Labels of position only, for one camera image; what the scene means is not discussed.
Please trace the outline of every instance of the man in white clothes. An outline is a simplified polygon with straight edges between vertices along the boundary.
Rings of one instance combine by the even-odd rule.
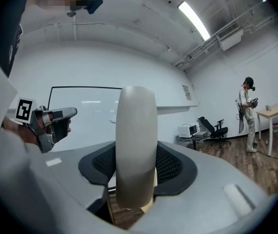
[[[253,89],[254,80],[251,77],[247,77],[240,88],[240,100],[243,108],[244,116],[248,124],[248,140],[247,140],[247,152],[255,153],[257,150],[253,147],[257,144],[255,141],[255,119],[253,115],[254,106],[248,102],[249,95],[248,90]]]

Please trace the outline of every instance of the white shoe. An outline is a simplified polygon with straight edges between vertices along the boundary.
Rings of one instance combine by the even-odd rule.
[[[256,153],[257,152],[257,150],[256,149],[250,149],[250,150],[246,150],[248,153]]]

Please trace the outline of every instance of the office chair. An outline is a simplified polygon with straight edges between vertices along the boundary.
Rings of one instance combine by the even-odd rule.
[[[230,141],[221,139],[221,137],[224,137],[224,135],[228,132],[228,128],[227,127],[221,128],[221,124],[222,124],[223,119],[219,120],[218,124],[214,126],[216,128],[216,130],[209,123],[209,121],[205,119],[205,117],[200,117],[198,119],[204,125],[204,127],[207,128],[209,130],[209,132],[211,132],[211,136],[210,137],[212,139],[216,139],[213,143],[219,143],[219,148],[222,148],[221,142],[228,142],[229,144],[231,144]]]

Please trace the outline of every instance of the black desk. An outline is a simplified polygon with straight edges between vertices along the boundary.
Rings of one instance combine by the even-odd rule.
[[[187,142],[193,142],[193,145],[194,145],[194,150],[196,150],[196,142],[199,141],[199,140],[203,140],[203,139],[206,139],[208,137],[210,137],[210,134],[211,133],[207,133],[207,135],[205,136],[193,136],[191,138],[182,138],[182,137],[179,137],[179,136],[176,136],[176,139],[178,141],[187,141]]]

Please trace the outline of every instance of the black sleeve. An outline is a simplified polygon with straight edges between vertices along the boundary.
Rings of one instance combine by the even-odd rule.
[[[20,21],[27,0],[0,0],[0,67],[9,77],[22,33]]]

